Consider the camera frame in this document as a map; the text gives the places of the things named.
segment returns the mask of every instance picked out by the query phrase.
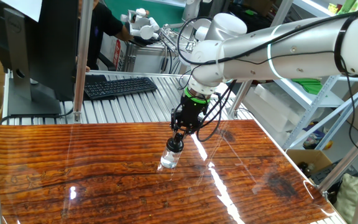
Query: person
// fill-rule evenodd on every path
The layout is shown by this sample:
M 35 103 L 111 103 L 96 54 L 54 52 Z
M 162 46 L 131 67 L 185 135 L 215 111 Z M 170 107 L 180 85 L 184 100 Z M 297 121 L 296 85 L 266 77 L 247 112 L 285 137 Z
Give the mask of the person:
M 80 13 L 82 4 L 82 0 L 80 0 L 78 5 Z M 112 15 L 110 9 L 107 8 L 107 6 L 100 3 L 99 0 L 93 0 L 91 33 L 89 35 L 88 47 L 88 61 L 86 63 L 87 72 L 90 69 L 99 69 L 96 62 L 98 61 L 100 49 L 102 46 L 103 33 L 106 33 L 109 36 L 115 36 L 123 41 L 129 41 L 133 38 L 125 25 Z

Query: monitor stand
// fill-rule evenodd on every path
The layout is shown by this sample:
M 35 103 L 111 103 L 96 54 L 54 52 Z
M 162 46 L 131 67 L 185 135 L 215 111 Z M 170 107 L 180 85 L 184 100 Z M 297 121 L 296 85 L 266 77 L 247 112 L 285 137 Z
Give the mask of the monitor stand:
M 5 8 L 5 23 L 13 78 L 9 79 L 8 115 L 60 114 L 60 103 L 54 92 L 40 83 L 30 84 L 30 68 L 25 15 L 15 9 Z
M 30 84 L 31 95 L 23 97 L 21 89 L 9 79 L 8 115 L 58 115 L 61 113 L 60 102 L 55 93 L 41 84 Z

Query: wood grain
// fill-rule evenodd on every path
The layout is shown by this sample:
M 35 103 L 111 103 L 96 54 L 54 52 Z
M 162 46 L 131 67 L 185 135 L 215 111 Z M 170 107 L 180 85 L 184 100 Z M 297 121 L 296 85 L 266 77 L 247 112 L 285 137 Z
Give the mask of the wood grain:
M 254 121 L 224 121 L 202 144 L 187 137 L 177 168 L 159 169 L 171 135 L 168 123 L 0 126 L 2 214 L 9 224 L 248 224 L 334 212 Z

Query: cardboard box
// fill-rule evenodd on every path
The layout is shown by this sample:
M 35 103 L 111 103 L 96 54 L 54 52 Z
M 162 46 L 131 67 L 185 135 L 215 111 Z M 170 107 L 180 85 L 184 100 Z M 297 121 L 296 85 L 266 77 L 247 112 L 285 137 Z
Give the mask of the cardboard box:
M 251 7 L 261 16 L 267 16 L 276 0 L 244 0 L 243 5 Z
M 333 163 L 320 150 L 288 149 L 286 153 L 296 165 L 300 162 L 313 163 L 315 168 L 311 171 L 311 174 L 315 174 Z

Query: computer keyboard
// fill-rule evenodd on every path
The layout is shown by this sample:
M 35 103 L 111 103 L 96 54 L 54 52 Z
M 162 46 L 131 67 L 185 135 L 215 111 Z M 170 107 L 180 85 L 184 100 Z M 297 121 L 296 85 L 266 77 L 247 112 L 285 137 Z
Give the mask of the computer keyboard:
M 106 96 L 122 96 L 154 91 L 156 89 L 155 84 L 147 77 L 85 84 L 85 93 L 91 100 L 97 100 Z

